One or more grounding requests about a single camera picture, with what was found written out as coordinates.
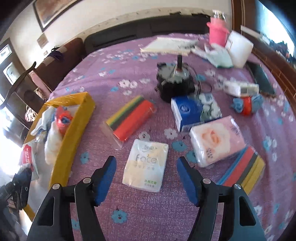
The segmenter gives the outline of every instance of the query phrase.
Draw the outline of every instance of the framed picture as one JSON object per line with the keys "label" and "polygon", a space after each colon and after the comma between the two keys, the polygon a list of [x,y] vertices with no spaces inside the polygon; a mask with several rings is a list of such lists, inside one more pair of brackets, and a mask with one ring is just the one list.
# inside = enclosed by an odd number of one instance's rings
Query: framed picture
{"label": "framed picture", "polygon": [[60,15],[81,0],[36,0],[34,11],[42,32],[47,29]]}

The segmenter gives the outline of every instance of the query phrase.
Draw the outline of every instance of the white tissue box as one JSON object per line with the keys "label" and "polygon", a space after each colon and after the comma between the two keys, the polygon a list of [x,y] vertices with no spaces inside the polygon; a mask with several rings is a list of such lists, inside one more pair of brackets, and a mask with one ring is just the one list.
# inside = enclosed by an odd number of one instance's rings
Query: white tissue box
{"label": "white tissue box", "polygon": [[148,192],[159,192],[167,156],[168,144],[136,139],[124,168],[122,183]]}
{"label": "white tissue box", "polygon": [[248,97],[259,94],[259,85],[226,80],[223,82],[223,91],[235,97]]}

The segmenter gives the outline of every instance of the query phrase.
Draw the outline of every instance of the blue gripper pad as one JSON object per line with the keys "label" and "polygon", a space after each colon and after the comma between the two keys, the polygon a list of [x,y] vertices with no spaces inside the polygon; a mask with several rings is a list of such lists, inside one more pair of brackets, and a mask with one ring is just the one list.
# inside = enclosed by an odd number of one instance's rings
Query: blue gripper pad
{"label": "blue gripper pad", "polygon": [[187,170],[185,169],[185,166],[182,163],[181,157],[179,157],[177,160],[177,171],[180,176],[181,182],[183,183],[183,187],[186,191],[189,201],[192,202],[195,206],[197,206],[198,194],[197,194],[195,185],[194,185],[189,173],[187,172]]}
{"label": "blue gripper pad", "polygon": [[107,193],[109,191],[109,188],[111,186],[111,183],[116,171],[116,165],[117,165],[116,158],[113,156],[109,156],[104,166],[101,168],[101,170],[104,173],[96,189],[97,196],[95,198],[95,202],[97,205],[100,205],[101,202],[105,201],[105,198],[107,196]]}

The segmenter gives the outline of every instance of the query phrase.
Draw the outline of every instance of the bed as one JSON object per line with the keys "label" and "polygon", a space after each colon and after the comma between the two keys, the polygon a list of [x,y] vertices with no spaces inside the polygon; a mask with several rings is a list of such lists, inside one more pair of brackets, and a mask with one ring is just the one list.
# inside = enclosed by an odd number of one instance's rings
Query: bed
{"label": "bed", "polygon": [[[208,41],[208,35],[169,34],[171,37]],[[49,99],[70,93],[90,93],[96,109],[77,149],[69,177],[69,185],[103,166],[109,155],[117,159],[117,170],[106,200],[96,208],[98,220],[106,240],[187,240],[198,209],[189,202],[176,171],[176,160],[185,156],[192,160],[192,145],[188,135],[177,132],[170,105],[154,91],[156,64],[173,62],[175,55],[140,53],[156,36],[134,39],[106,48],[98,48],[75,67],[52,92]],[[249,60],[261,63],[251,55]],[[247,144],[253,146],[266,162],[262,179],[250,193],[250,200],[265,230],[268,241],[277,240],[296,210],[296,162],[294,155],[296,120],[281,87],[263,65],[277,97],[265,98],[263,108],[250,117],[236,114],[229,106],[232,98],[217,87],[217,81],[244,80],[252,82],[247,69],[215,69],[196,55],[184,57],[201,81],[213,86],[213,95],[223,116],[232,115]],[[142,94],[155,103],[157,111],[116,151],[106,141],[99,125],[135,96]],[[159,193],[149,193],[122,184],[122,176],[132,143],[136,138],[169,144],[169,154]],[[217,182],[233,162],[220,161],[207,168],[197,168],[203,177]],[[115,210],[127,214],[119,223]],[[71,206],[75,240],[82,240],[75,206]],[[218,212],[212,240],[218,240],[222,213]]]}

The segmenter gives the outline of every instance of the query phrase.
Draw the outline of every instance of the colorful sponge pack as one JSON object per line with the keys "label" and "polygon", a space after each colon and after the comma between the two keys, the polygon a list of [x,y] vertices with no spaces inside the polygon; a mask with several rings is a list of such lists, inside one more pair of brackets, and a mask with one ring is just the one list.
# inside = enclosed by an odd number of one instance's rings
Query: colorful sponge pack
{"label": "colorful sponge pack", "polygon": [[121,149],[126,141],[156,108],[153,103],[139,95],[125,104],[119,111],[104,121],[101,129],[109,138],[115,149]]}
{"label": "colorful sponge pack", "polygon": [[235,162],[230,166],[217,184],[231,187],[240,184],[246,194],[249,194],[260,179],[265,163],[259,154],[251,147],[244,148]]}

